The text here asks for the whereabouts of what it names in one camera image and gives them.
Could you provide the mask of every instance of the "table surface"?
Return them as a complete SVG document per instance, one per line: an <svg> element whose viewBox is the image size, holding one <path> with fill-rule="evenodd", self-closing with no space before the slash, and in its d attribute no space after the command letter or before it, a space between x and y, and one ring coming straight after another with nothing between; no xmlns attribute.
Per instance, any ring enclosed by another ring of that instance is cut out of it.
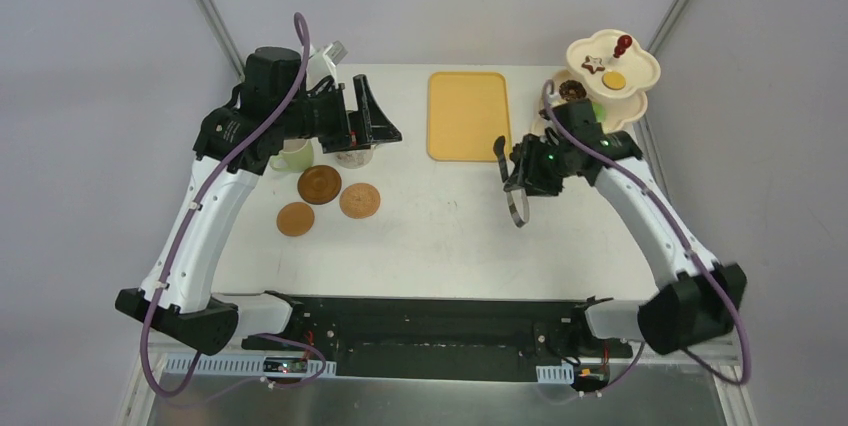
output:
<svg viewBox="0 0 848 426"><path fill-rule="evenodd" d="M275 220L300 201L298 174L268 169L248 197L221 255L212 290L256 293L474 299L647 299L650 269L615 210L585 180L556 198L530 198L530 224L516 228L497 163L437 162L427 154L427 83L437 71L497 71L507 80L512 139L529 131L541 85L556 67L342 65L366 74L377 104L403 133L365 167L337 167L343 188L380 191L374 216L345 216L338 198L314 206L315 225L289 238ZM315 164L334 165L316 140Z"/></svg>

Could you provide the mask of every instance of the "red knob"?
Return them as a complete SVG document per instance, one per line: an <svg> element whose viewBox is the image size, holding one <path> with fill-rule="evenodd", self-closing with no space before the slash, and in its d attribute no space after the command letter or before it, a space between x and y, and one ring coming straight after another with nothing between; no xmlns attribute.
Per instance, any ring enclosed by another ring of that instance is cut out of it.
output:
<svg viewBox="0 0 848 426"><path fill-rule="evenodd" d="M618 43L616 43L613 58L618 59L627 51L627 48L633 45L633 38L629 34L624 34L620 38L618 38Z"/></svg>

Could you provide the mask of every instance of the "black plastic housing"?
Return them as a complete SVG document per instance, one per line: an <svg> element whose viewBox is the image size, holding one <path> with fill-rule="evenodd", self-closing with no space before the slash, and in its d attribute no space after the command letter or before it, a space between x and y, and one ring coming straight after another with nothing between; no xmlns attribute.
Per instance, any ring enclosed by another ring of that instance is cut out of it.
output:
<svg viewBox="0 0 848 426"><path fill-rule="evenodd" d="M604 134L588 99L557 106L553 112L569 133L593 151L613 161L642 158L642 150L626 132ZM598 174L606 167L553 128L545 130L544 137L525 135L521 143L513 147L509 159L515 167L504 182L504 191L524 189L527 196L557 196L562 192L562 180L570 176L585 177L594 185Z"/></svg>
<svg viewBox="0 0 848 426"><path fill-rule="evenodd" d="M748 279L738 264L714 265L713 278L736 309ZM639 330L659 354L669 354L733 331L733 319L703 276L681 277L639 308Z"/></svg>
<svg viewBox="0 0 848 426"><path fill-rule="evenodd" d="M300 55L290 49L263 47L247 57L245 79L230 101L201 123L194 144L198 158L222 160L252 134L280 105L300 67ZM324 153L366 149L401 141L400 131L380 110L364 75L353 78L356 111L347 111L344 85L328 76L315 88L302 86L272 126L230 162L228 170L262 174L268 159L294 138L318 138Z"/></svg>
<svg viewBox="0 0 848 426"><path fill-rule="evenodd" d="M144 322L150 301L138 289L122 289L115 299L115 309ZM224 349L238 326L238 308L215 298L203 311L179 314L175 309L156 308L151 326L186 346L212 356Z"/></svg>

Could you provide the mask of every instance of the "white cable holder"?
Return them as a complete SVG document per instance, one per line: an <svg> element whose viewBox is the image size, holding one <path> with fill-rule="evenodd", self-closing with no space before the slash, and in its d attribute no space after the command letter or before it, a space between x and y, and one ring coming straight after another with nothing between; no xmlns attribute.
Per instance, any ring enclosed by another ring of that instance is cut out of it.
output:
<svg viewBox="0 0 848 426"><path fill-rule="evenodd" d="M194 353L169 353L165 361L165 374L185 374L194 359ZM265 356L261 354L216 354L201 356L194 370L195 376L256 376L261 381L280 378L307 378L321 370L321 361L310 359L306 370L298 373L282 371L265 371L265 361L279 362L282 359L299 361L299 357L285 358L284 356ZM336 377L336 362L327 361L327 367L319 376L322 379Z"/></svg>
<svg viewBox="0 0 848 426"><path fill-rule="evenodd" d="M574 367L563 362L559 366L536 366L539 384L574 384Z"/></svg>

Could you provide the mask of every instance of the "wire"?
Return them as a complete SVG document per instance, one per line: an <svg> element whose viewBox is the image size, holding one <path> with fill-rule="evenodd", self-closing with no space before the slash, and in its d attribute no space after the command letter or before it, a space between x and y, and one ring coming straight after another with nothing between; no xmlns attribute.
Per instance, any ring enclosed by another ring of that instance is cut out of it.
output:
<svg viewBox="0 0 848 426"><path fill-rule="evenodd" d="M627 367L624 368L624 371L622 371L621 374L616 376L616 378L613 379L608 385L604 386L602 389L598 390L597 392L598 393L606 393L607 391L610 390L610 388L612 388L616 384L620 383L621 380L626 378L627 375L629 375L630 372L633 371L633 367L636 366L636 363L638 363L639 359L642 358L642 353L644 353L644 352L645 352L645 343L642 343L642 344L639 345L639 350L636 351L636 356L633 356L633 361L630 361L630 364L628 364Z"/></svg>
<svg viewBox="0 0 848 426"><path fill-rule="evenodd" d="M298 343L297 341L291 341L289 339L283 339L283 338L274 336L272 334L260 334L258 336L263 338L263 339L270 340L270 341L276 341L276 342L282 343L282 344L297 346L298 348L302 348L303 350L305 350L307 352L314 353L316 356L318 356L318 359L321 360L321 368L315 374L313 374L312 376L307 376L307 377L301 379L300 381L298 381L297 383L291 383L291 384L285 384L285 385L281 385L281 384L275 383L275 382L269 382L269 384L272 385L271 386L272 389L290 389L290 388L296 388L296 387L300 387L300 386L306 386L307 384L318 379L321 376L321 374L323 374L324 371L327 369L327 358L325 358L324 355L321 354L321 351L319 351L318 349L316 349L316 348L314 348L310 345ZM194 409L194 408L199 408L201 406L205 406L205 405L211 403L212 401L215 401L216 399L220 398L221 396L224 396L225 394L230 393L230 392L244 386L247 383L250 383L252 381L263 381L264 382L264 380L267 380L267 378L265 378L264 376L260 377L260 378L255 378L255 377L244 378L241 381L239 381L235 384L232 384L232 385L218 391L217 393L215 393L215 394L213 394L213 395L211 395L207 398L204 398L202 401L198 401L197 403L192 403L192 404L176 404L176 403L172 403L170 400L165 399L165 398L163 398L162 400L168 406L175 408L175 409Z"/></svg>
<svg viewBox="0 0 848 426"><path fill-rule="evenodd" d="M683 249L689 253L689 257L691 258L692 263L695 265L695 268L697 268L701 275L704 277L704 279L707 280L710 287L712 287L716 295L718 295L725 309L727 309L728 313L730 313L730 317L733 319L733 324L734 326L736 326L736 333L739 335L739 348L742 350L742 376L738 380L736 380L728 378L727 376L719 373L718 371L712 368L707 368L707 370L714 374L718 379L724 381L725 383L732 384L735 386L742 386L744 384L747 384L748 381L751 379L751 347L748 342L748 332L745 329L745 325L742 322L742 317L739 315L739 311L736 309L736 306L733 304L733 301L730 299L730 297L727 295L721 285L718 284L718 281L713 278L713 275L710 274L709 270L704 265L704 262L701 260L698 254L693 251L692 243L689 242L689 238L687 238L686 234L683 233L683 229L680 227L679 224L677 224L677 220L674 218L674 215L671 213L671 211L669 211L668 207L666 207L665 203L659 198L659 196L657 196L657 194L647 184L645 184L644 181L642 181L638 176L633 174L627 168L619 165L618 163L607 158L603 154L598 153L592 148L581 143L577 138L575 138L571 133L569 133L568 130L565 129L565 127L563 127L563 125L554 115L553 108L551 107L551 101L549 96L553 94L554 82L553 80L549 79L545 81L545 85L542 89L542 99L545 104L545 112L547 112L548 118L551 120L551 122L553 122L557 131L559 131L559 133L562 134L562 136L567 139L568 142L577 147L577 149L583 151L584 153L595 158L606 166L624 175L626 178L636 184L636 186L638 186L639 189L642 190L649 198L651 198L651 201L653 201L656 207L660 210L660 213L662 213L663 218L665 218L666 222L668 222L669 226L671 226L671 229L674 231L674 235L677 236L677 239L678 241L680 241L680 244L683 246ZM698 364L702 366L706 365L706 361L699 358L698 356L695 356L693 353L687 351L684 352L689 355L689 357L694 359Z"/></svg>
<svg viewBox="0 0 848 426"><path fill-rule="evenodd" d="M601 363L601 371L609 374L609 342L604 340L604 361Z"/></svg>
<svg viewBox="0 0 848 426"><path fill-rule="evenodd" d="M580 367L583 366L583 362L580 361L580 358L577 356L560 356L559 359L570 364L574 369L580 369Z"/></svg>
<svg viewBox="0 0 848 426"><path fill-rule="evenodd" d="M303 46L303 55L300 61L300 68L297 70L297 75L295 76L294 82L289 88L288 93L280 102L280 105L256 128L248 137L246 137L241 143L239 143L229 154L227 154L223 160L215 167L215 169L209 174L209 177L203 182L203 184L198 188L197 194L194 197L194 202L196 204L202 204L204 196L206 192L212 187L212 183L218 178L218 176L227 168L227 166L232 162L239 154L242 153L248 146L250 146L254 141L256 141L262 133L264 133L277 118L283 114L283 111L288 107L289 103L291 103L292 99L294 99L295 93L297 93L300 88L301 83L306 77L306 64L309 61L309 27L306 24L306 19L300 13L294 14L294 29L297 32L298 39L300 39L300 44ZM168 250L168 256L165 258L165 264L162 266L162 272L159 274L159 284L164 285L168 279L168 276L171 274L171 267L174 264L174 258L177 256L177 251L180 248L180 244L185 237L186 231L188 231L188 226L191 223L191 219L194 217L194 214L198 211L198 209L189 209L186 211L185 216L183 217L182 222L180 222L179 227L177 228L177 232L174 235L174 241L171 243L171 247ZM188 372L185 375L182 383L177 386L176 389L167 391L162 388L159 383L156 382L156 378L153 376L153 369L150 366L150 356L148 352L148 340L150 338L150 329L153 323L153 315L156 312L156 308L159 306L159 300L162 297L162 287L157 287L153 292L153 297L150 299L150 306L147 308L147 314L144 316L144 323L141 328L141 340L139 344L139 353L141 356L141 371L144 374L144 379L147 380L147 384L150 385L150 389L156 393L157 396L162 396L165 398L173 398L174 396L180 394L186 386L188 386L189 381L191 381L191 377L194 375L194 370L197 367L197 362L200 360L200 352L198 351L195 354L194 359L189 366Z"/></svg>
<svg viewBox="0 0 848 426"><path fill-rule="evenodd" d="M312 334L312 331L307 331L306 334L303 335L306 338L306 341L310 346L315 346L315 335ZM308 349L304 349L303 356L300 358L301 361L309 359L310 351Z"/></svg>

